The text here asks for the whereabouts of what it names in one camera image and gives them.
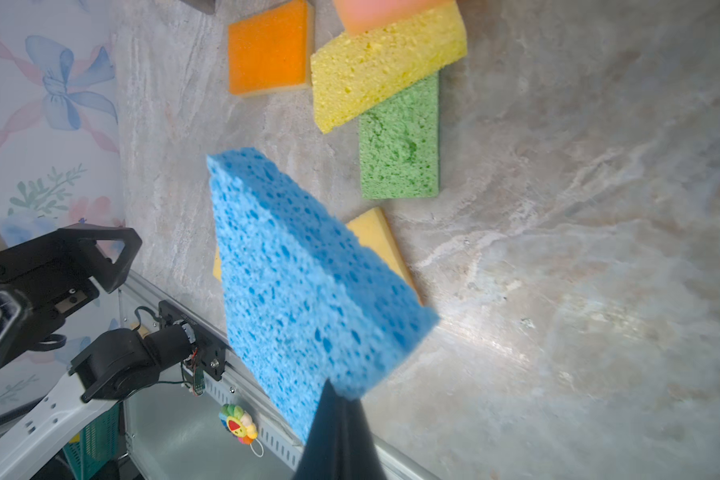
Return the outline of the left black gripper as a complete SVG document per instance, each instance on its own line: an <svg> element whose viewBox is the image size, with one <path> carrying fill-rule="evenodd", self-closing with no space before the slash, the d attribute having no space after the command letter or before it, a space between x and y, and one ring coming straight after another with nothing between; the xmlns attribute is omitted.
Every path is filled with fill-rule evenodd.
<svg viewBox="0 0 720 480"><path fill-rule="evenodd" d="M56 231L72 257L63 256L7 280L0 277L0 369L28 350L43 349L66 318L128 278L143 241L133 228L74 224ZM116 260L99 241L121 242Z"/></svg>

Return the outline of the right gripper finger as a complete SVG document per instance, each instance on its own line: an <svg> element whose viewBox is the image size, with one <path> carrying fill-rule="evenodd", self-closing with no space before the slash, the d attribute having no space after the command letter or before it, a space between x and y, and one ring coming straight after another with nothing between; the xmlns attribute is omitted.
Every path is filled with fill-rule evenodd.
<svg viewBox="0 0 720 480"><path fill-rule="evenodd" d="M386 479L359 399L326 381L294 480Z"/></svg>

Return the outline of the blue sponge front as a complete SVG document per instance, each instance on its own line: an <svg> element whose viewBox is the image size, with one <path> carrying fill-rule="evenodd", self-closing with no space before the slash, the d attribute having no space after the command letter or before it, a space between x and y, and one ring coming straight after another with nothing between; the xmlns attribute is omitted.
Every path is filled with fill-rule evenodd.
<svg viewBox="0 0 720 480"><path fill-rule="evenodd" d="M229 345L306 440L326 384L361 398L438 315L261 152L211 155L207 167Z"/></svg>

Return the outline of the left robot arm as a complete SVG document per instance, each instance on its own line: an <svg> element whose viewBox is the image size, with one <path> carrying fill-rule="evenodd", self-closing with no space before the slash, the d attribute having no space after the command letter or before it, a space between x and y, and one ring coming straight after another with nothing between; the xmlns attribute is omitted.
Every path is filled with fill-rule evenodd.
<svg viewBox="0 0 720 480"><path fill-rule="evenodd" d="M74 224L0 251L0 369L40 350L68 316L127 279L142 245L128 227ZM102 333L0 438L0 479L29 479L75 434L188 358L187 328Z"/></svg>

